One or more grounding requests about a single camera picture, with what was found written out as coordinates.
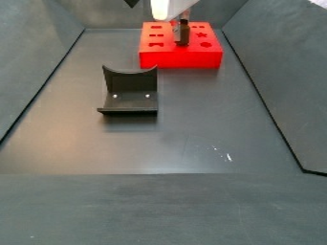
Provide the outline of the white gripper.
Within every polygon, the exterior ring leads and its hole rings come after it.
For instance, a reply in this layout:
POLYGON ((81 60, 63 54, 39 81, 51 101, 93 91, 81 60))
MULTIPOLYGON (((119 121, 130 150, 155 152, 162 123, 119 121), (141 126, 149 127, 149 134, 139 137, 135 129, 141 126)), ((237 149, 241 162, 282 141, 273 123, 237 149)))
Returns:
POLYGON ((200 0, 150 0, 153 16, 158 21, 170 21, 187 9, 190 9, 200 0))

